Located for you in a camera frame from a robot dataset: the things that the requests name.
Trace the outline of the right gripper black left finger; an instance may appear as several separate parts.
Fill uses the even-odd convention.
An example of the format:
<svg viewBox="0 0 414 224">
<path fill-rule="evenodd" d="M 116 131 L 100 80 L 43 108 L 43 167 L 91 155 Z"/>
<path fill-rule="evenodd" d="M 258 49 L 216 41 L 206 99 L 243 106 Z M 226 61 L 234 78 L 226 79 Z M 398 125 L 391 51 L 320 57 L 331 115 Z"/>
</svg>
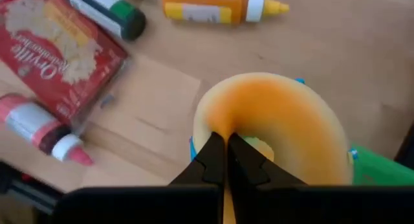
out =
<svg viewBox="0 0 414 224">
<path fill-rule="evenodd" d="M 224 140 L 204 148 L 164 186 L 87 187 L 58 201 L 54 224 L 223 224 Z"/>
</svg>

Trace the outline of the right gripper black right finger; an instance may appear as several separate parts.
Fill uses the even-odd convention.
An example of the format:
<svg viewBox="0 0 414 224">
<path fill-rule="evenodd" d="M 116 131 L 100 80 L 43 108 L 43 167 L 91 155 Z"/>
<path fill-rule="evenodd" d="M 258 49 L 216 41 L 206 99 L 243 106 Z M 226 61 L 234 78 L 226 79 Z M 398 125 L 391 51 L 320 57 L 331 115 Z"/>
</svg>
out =
<svg viewBox="0 0 414 224">
<path fill-rule="evenodd" d="M 236 134 L 228 175 L 237 224 L 414 224 L 414 186 L 310 185 Z"/>
</svg>

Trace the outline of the orange glazed toy donut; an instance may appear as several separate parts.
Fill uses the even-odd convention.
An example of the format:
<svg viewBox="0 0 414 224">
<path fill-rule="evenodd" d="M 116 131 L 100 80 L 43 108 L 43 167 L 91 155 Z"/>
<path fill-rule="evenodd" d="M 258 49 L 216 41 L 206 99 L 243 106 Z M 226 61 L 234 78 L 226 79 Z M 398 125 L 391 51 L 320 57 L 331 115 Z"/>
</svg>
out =
<svg viewBox="0 0 414 224">
<path fill-rule="evenodd" d="M 309 185 L 351 185 L 349 141 L 335 112 L 309 86 L 272 73 L 244 73 L 211 87 L 193 119 L 193 145 L 201 151 L 217 133 L 236 133 L 273 151 L 277 166 Z"/>
</svg>

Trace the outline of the green food colouring bottle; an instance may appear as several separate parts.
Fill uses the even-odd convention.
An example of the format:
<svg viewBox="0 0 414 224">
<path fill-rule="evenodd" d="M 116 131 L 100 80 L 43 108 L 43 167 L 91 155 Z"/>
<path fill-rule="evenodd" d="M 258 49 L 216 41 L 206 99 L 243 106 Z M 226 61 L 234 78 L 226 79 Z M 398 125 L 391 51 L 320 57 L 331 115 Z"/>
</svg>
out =
<svg viewBox="0 0 414 224">
<path fill-rule="evenodd" d="M 134 41 L 146 27 L 144 13 L 126 0 L 67 0 L 72 7 L 105 30 Z"/>
</svg>

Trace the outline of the red popcorn box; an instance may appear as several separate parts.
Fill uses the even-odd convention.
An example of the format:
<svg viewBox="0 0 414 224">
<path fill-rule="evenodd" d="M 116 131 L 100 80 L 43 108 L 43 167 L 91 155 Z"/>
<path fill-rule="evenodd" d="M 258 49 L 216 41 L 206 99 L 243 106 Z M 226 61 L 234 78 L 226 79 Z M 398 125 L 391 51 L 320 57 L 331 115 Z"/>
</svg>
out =
<svg viewBox="0 0 414 224">
<path fill-rule="evenodd" d="M 0 60 L 70 126 L 87 118 L 128 59 L 67 0 L 0 0 Z"/>
</svg>

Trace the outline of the green plastic basket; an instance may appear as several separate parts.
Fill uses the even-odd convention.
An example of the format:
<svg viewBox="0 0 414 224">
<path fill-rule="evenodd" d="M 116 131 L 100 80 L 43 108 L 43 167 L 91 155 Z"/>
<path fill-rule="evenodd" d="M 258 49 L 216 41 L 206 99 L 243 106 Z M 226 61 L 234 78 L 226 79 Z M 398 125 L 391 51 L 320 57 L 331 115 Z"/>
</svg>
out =
<svg viewBox="0 0 414 224">
<path fill-rule="evenodd" d="M 352 144 L 348 156 L 355 186 L 414 186 L 414 170 Z"/>
</svg>

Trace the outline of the yellow mustard bottle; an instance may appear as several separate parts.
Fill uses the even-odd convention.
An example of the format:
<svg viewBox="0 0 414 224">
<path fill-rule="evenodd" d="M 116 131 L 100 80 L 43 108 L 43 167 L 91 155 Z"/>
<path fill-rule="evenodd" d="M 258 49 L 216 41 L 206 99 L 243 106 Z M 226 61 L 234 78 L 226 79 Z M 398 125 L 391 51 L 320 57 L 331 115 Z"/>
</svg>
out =
<svg viewBox="0 0 414 224">
<path fill-rule="evenodd" d="M 278 0 L 162 0 L 167 18 L 176 21 L 238 25 L 258 23 L 290 10 Z"/>
</svg>

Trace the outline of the red food colouring bottle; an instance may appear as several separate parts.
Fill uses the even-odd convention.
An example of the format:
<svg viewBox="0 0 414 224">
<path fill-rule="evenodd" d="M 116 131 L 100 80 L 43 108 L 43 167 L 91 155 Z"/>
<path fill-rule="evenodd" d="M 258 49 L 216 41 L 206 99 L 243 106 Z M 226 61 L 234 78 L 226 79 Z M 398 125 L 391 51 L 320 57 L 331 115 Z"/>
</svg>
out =
<svg viewBox="0 0 414 224">
<path fill-rule="evenodd" d="M 83 141 L 35 101 L 17 93 L 0 96 L 0 121 L 38 150 L 59 161 L 90 166 Z"/>
</svg>

